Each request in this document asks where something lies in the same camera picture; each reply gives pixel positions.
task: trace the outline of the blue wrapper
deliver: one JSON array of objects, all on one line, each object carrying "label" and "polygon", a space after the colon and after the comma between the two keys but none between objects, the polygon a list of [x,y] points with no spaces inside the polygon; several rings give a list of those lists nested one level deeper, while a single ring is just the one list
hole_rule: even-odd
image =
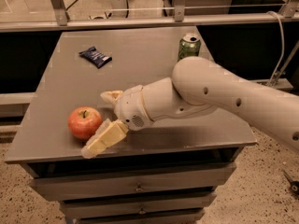
[{"label": "blue wrapper", "polygon": [[85,59],[93,63],[98,69],[112,60],[112,57],[102,54],[96,49],[96,47],[91,47],[87,50],[79,52],[78,54],[80,57],[84,57]]}]

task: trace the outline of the speckled floor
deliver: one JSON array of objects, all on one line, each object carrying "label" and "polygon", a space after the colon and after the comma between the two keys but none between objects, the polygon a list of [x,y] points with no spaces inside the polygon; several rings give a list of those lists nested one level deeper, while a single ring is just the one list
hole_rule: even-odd
[{"label": "speckled floor", "polygon": [[[237,169],[196,224],[299,223],[299,198],[282,173],[286,169],[299,180],[299,154],[253,131],[259,144],[241,152]],[[65,224],[59,204],[31,190],[31,177],[20,166],[4,163],[9,146],[0,144],[0,223]]]}]

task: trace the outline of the apple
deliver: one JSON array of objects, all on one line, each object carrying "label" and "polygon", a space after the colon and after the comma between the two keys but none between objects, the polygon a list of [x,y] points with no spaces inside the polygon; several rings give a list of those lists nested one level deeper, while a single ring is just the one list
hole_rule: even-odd
[{"label": "apple", "polygon": [[67,125],[76,138],[86,141],[95,134],[102,122],[102,116],[96,109],[82,106],[69,115]]}]

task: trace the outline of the green can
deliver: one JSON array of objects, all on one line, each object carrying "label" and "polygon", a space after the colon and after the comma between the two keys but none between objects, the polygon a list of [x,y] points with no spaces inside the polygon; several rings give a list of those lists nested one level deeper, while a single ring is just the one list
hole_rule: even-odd
[{"label": "green can", "polygon": [[199,35],[187,33],[179,41],[178,61],[188,56],[198,56],[200,45]]}]

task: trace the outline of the gray table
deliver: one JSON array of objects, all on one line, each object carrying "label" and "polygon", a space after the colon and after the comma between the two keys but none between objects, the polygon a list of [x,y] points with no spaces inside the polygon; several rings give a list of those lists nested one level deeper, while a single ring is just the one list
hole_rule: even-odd
[{"label": "gray table", "polygon": [[[65,214],[78,223],[200,218],[202,208],[213,200],[213,190],[234,171],[239,151],[256,143],[244,120],[220,109],[193,119],[161,120],[150,129],[130,132],[124,141],[89,161],[80,156],[84,143],[67,129],[68,115],[82,105],[97,108],[104,119],[115,119],[110,105],[101,100],[101,92],[171,76],[178,42],[188,32],[198,33],[196,27],[63,33],[6,162],[25,168],[34,178],[32,187],[47,200],[61,202]],[[200,56],[212,59],[202,42]],[[78,56],[91,46],[112,56],[112,62],[97,69]],[[111,186],[116,180],[120,186]],[[100,193],[99,187],[107,191]],[[114,205],[120,208],[120,200],[126,211],[105,212]],[[148,204],[147,212],[141,203]]]}]

